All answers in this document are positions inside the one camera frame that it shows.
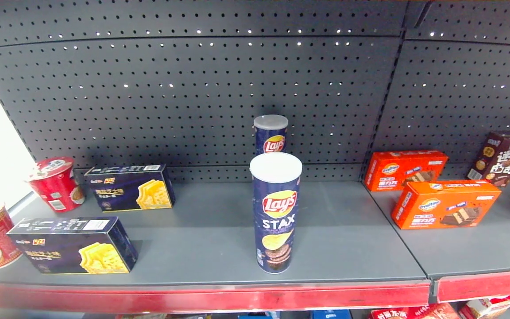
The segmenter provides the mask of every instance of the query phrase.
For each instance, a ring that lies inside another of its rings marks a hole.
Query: dark blue box
[[[23,218],[7,233],[43,274],[121,274],[138,253],[115,217]]]
[[[85,173],[103,212],[157,210],[174,206],[166,165],[94,167]]]

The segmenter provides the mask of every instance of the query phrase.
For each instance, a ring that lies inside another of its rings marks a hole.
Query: gray metal shelf
[[[371,195],[391,223],[401,192]],[[397,233],[430,279],[510,271],[510,184],[476,227],[399,230]]]
[[[175,192],[172,210],[114,213],[140,252],[130,274],[43,275],[21,257],[0,270],[0,283],[115,287],[425,279],[360,183],[302,184],[293,261],[280,275],[261,271],[255,261],[251,184],[176,184]],[[59,216],[101,214],[91,196]],[[13,220],[43,216],[54,213],[37,198]]]

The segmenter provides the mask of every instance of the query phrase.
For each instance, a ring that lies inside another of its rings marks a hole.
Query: barcode
[[[160,165],[147,165],[145,166],[145,168],[143,169],[144,171],[154,171],[154,170],[158,170],[160,168]]]
[[[54,208],[55,210],[65,210],[63,203],[57,199],[57,200],[49,200],[48,203]]]
[[[91,220],[83,228],[83,230],[103,230],[108,224],[109,219]]]
[[[474,169],[471,169],[469,171],[469,174],[467,175],[467,178],[469,178],[469,179],[481,179],[482,177],[483,177],[483,175],[476,172]]]

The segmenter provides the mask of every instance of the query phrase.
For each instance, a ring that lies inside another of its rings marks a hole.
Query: ovaltine box
[[[440,151],[375,152],[365,186],[372,192],[395,191],[407,182],[437,180],[447,160]]]
[[[156,210],[174,206],[166,165],[94,167],[85,181],[104,212]]]
[[[119,274],[137,251],[116,217],[23,218],[9,238],[43,274]]]
[[[467,174],[504,187],[510,183],[510,131],[491,132]]]
[[[402,230],[476,226],[499,194],[485,180],[409,182],[391,216]]]

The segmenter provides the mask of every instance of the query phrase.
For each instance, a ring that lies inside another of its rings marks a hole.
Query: white plastic lid
[[[284,129],[289,126],[289,120],[282,115],[261,115],[255,118],[253,125],[260,129]]]
[[[302,162],[294,155],[282,152],[263,153],[249,163],[251,174],[267,183],[291,182],[302,174]]]

